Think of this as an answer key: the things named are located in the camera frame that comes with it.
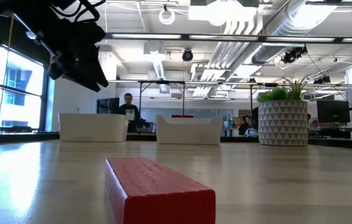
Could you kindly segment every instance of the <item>geometric patterned planter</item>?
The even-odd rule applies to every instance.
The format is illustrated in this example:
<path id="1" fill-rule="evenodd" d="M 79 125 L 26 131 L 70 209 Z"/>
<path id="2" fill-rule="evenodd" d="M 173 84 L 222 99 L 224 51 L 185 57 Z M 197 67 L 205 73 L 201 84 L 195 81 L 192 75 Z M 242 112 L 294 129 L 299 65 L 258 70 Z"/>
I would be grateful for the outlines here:
<path id="1" fill-rule="evenodd" d="M 259 142 L 271 146 L 306 146 L 307 102 L 274 100 L 259 103 Z"/>

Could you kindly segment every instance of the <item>monitor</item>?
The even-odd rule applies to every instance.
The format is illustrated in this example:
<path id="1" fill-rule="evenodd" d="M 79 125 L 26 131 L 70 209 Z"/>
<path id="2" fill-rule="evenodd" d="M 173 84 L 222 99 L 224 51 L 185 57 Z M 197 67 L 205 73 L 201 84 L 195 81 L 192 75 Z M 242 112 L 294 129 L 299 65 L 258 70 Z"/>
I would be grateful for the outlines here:
<path id="1" fill-rule="evenodd" d="M 97 100 L 97 113 L 116 114 L 119 110 L 119 98 Z"/>
<path id="2" fill-rule="evenodd" d="M 318 100 L 317 113 L 319 123 L 349 123 L 349 102 L 338 100 Z"/>

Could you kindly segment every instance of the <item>desk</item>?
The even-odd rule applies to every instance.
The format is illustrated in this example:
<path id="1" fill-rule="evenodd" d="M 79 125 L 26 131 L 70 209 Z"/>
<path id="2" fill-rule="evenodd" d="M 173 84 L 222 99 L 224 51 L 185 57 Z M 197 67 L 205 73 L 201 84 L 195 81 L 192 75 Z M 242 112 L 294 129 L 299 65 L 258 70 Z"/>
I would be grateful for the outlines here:
<path id="1" fill-rule="evenodd" d="M 224 137 L 233 137 L 234 131 L 239 131 L 237 128 L 225 128 L 224 129 Z"/>

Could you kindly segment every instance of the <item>red object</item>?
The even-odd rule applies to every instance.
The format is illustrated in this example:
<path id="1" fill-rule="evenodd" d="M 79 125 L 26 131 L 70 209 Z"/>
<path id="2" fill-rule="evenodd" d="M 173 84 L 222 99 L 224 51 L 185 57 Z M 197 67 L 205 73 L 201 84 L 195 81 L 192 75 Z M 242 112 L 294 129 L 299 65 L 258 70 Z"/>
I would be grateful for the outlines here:
<path id="1" fill-rule="evenodd" d="M 194 115 L 177 115 L 177 114 L 172 114 L 171 118 L 194 118 Z"/>
<path id="2" fill-rule="evenodd" d="M 105 187 L 117 224 L 215 223 L 214 191 L 151 159 L 107 159 Z"/>

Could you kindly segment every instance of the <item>window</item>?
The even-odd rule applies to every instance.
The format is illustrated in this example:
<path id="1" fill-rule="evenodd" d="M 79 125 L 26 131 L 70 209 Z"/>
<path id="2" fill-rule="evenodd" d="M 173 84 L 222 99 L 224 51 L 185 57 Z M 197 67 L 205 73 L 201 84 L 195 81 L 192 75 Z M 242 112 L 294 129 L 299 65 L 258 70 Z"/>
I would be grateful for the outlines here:
<path id="1" fill-rule="evenodd" d="M 1 121 L 1 127 L 27 126 L 27 121 Z"/>
<path id="2" fill-rule="evenodd" d="M 15 96 L 13 94 L 10 94 L 10 93 L 6 93 L 5 96 L 6 97 L 5 97 L 4 102 L 6 104 L 12 104 L 13 105 Z"/>
<path id="3" fill-rule="evenodd" d="M 41 64 L 0 48 L 0 126 L 39 128 L 43 81 Z"/>

